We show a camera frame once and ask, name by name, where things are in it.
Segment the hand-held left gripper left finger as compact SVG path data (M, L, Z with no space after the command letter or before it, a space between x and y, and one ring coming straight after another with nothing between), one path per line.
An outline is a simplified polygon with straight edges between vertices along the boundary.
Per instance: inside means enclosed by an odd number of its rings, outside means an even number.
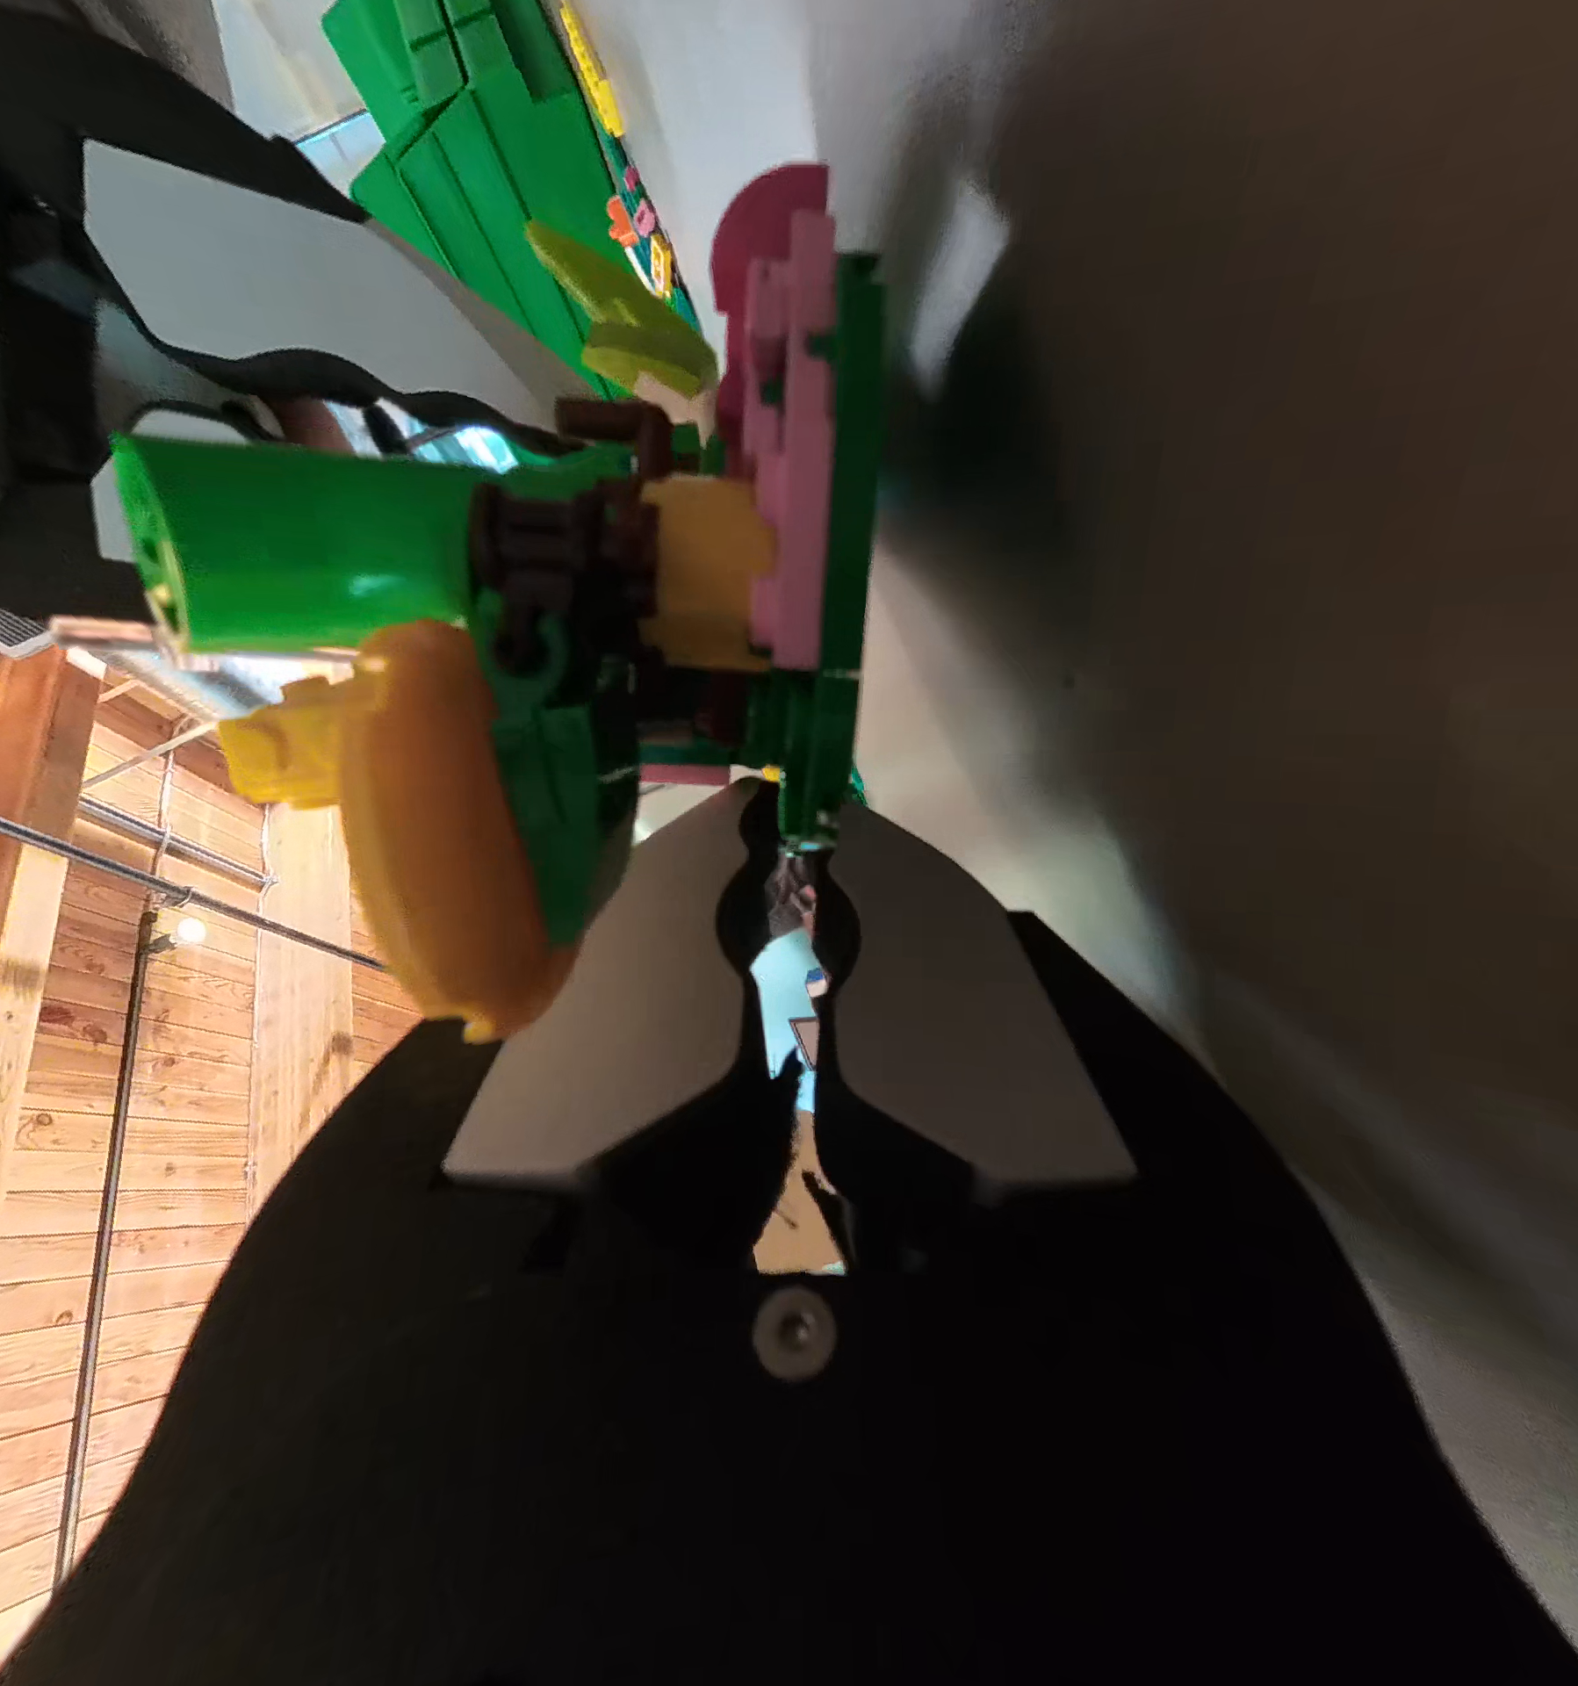
M721 897L756 854L746 814L776 787L740 777L629 860L548 1009L501 1042L442 1162L458 1185L560 1189L715 1089L744 1042L746 966L719 936Z

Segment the yellow lego piece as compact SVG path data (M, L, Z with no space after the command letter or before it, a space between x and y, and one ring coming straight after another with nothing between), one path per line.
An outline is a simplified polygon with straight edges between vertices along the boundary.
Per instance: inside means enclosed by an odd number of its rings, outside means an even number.
M585 29L576 4L560 2L558 20L570 61L589 102L591 116L599 122L605 135L623 139L627 135L623 110L611 84L611 76L589 39L589 31Z

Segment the long thin metal rod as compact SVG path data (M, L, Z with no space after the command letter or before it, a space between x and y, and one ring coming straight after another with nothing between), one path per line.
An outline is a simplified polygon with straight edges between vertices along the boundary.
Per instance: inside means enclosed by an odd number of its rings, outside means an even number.
M230 918L234 922L252 926L260 934L293 942L309 952L319 952L332 960L344 960L348 964L368 968L381 975L387 975L391 971L381 960L352 950L336 940L320 938L311 932L273 920L269 916L264 916L260 913L240 909L191 885L177 883L167 877L158 877L138 867L126 867L124 864L110 860L105 854L85 850L83 846L59 840L48 832L40 832L32 826L24 826L4 816L0 816L0 838L12 844L42 850L44 854L52 854L73 865L81 865L107 877L114 877L126 885L134 885L167 907L195 909L201 915Z

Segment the short thin metal rod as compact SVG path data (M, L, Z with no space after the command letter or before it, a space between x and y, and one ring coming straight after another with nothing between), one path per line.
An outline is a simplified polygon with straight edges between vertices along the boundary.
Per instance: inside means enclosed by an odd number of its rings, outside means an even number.
M193 867L213 871L220 877L230 877L244 887L266 891L275 885L275 875L260 867L242 864L228 854L220 854L201 842L193 842L171 828L148 822L128 814L112 805L107 805L91 795L81 795L77 801L77 816L103 832L110 832L128 844L140 844L163 858L187 862Z

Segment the lego flower model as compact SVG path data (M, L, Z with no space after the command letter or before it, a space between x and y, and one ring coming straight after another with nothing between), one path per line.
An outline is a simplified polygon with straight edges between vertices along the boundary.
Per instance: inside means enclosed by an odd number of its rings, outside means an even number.
M146 606L101 642L350 665L220 724L230 781L340 811L379 960L470 1042L554 1001L646 783L778 769L778 836L837 842L886 337L878 257L837 230L823 161L735 196L693 394L568 367L554 434L309 400L279 445L109 438Z

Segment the silver ventilation duct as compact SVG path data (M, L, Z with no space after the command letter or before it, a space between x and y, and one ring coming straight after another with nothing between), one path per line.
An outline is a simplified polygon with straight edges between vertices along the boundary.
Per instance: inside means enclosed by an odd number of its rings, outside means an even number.
M0 608L0 655L26 659L54 648L52 632L34 618ZM154 644L77 642L75 657L93 657L197 720L230 720L279 705L283 691L307 677L336 681L348 663L299 663L273 655L173 657Z

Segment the black vertical pipe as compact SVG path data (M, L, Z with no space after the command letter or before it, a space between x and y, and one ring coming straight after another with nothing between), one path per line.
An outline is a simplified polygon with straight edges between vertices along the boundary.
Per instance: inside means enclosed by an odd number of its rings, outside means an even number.
M160 942L160 909L146 907L134 942L132 977L126 1001L122 1052L109 1119L107 1164L101 1187L101 1215L85 1301L83 1344L75 1378L75 1411L69 1425L69 1446L61 1484L61 1511L57 1549L54 1556L52 1590L59 1592L67 1582L79 1547L81 1513L85 1499L85 1478L91 1444L91 1419L99 1390L103 1325L109 1305L109 1276L116 1233L116 1211L122 1189L126 1140L134 1099L134 1081L140 1048L140 1021L146 1007L146 985L150 962Z

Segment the green lego plate structure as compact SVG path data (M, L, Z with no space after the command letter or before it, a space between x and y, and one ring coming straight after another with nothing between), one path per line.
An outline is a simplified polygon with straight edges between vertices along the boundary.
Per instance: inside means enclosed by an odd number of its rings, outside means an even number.
M322 27L383 137L352 184L372 218L607 396L642 373L715 383L682 269L668 304L611 241L613 173L635 161L591 116L558 8L340 2Z

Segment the cluster of small colourful lego pieces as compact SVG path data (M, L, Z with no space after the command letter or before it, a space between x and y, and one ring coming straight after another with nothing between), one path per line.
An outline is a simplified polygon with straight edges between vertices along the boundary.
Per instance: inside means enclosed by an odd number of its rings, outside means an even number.
M642 175L631 161L613 173L607 218L611 241L623 249L638 281L660 300L674 302L682 286L674 243L664 232Z

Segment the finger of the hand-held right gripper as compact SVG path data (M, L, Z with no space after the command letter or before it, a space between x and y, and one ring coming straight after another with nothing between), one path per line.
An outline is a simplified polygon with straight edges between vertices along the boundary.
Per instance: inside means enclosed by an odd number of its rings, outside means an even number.
M224 387L554 434L568 363L375 220L89 139L85 239L146 336Z
M271 410L230 396L224 402L160 400L146 404L122 428L128 436L181 440L203 445L279 445L281 430ZM132 565L134 538L112 457L105 457L89 483L89 506L101 557Z

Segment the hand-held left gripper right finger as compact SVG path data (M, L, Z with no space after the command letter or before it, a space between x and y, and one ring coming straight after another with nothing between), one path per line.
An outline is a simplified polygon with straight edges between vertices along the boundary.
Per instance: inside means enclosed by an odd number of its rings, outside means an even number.
M986 1195L1137 1178L1009 911L958 862L848 805L819 944L821 1127L901 1127Z

